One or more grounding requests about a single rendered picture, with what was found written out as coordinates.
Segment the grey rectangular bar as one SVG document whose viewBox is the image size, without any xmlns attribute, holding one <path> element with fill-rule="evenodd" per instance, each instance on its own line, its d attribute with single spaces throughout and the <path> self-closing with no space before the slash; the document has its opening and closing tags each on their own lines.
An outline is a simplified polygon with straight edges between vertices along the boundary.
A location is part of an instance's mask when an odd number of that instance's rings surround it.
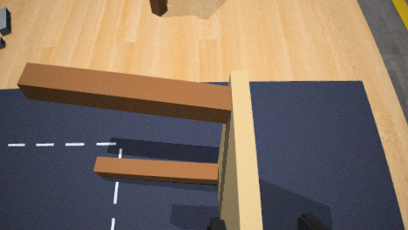
<svg viewBox="0 0 408 230">
<path fill-rule="evenodd" d="M 0 9 L 0 33 L 2 36 L 10 34 L 10 12 L 6 7 Z"/>
<path fill-rule="evenodd" d="M 0 49 L 5 48 L 5 41 L 0 36 Z"/>
</svg>

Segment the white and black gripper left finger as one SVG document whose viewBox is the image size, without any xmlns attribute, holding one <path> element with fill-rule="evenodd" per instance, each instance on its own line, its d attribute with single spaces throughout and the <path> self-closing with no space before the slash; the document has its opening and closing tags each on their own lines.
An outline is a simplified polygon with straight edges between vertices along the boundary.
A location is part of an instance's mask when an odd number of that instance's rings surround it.
<svg viewBox="0 0 408 230">
<path fill-rule="evenodd" d="M 225 221 L 221 217 L 210 217 L 210 230 L 227 230 Z"/>
</svg>

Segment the dark blue mat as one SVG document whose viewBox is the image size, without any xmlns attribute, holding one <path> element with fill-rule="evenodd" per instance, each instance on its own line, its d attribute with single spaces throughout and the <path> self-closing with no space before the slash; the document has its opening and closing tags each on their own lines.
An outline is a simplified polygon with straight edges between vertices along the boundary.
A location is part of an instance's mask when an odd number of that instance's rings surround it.
<svg viewBox="0 0 408 230">
<path fill-rule="evenodd" d="M 262 230 L 297 230 L 306 213 L 330 230 L 405 230 L 363 81 L 249 87 Z M 218 164 L 222 127 L 0 89 L 0 230 L 111 230 L 112 219 L 114 230 L 210 230 L 218 185 L 99 177 L 93 169 L 119 149 L 122 159 Z M 85 144 L 65 145 L 74 143 Z"/>
</svg>

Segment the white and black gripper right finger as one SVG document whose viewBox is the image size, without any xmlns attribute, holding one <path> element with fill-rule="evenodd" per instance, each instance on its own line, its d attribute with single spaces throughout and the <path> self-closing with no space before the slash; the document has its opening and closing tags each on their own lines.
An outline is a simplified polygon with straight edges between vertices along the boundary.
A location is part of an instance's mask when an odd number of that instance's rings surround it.
<svg viewBox="0 0 408 230">
<path fill-rule="evenodd" d="M 297 230 L 330 230 L 314 214 L 302 214 L 297 219 Z"/>
</svg>

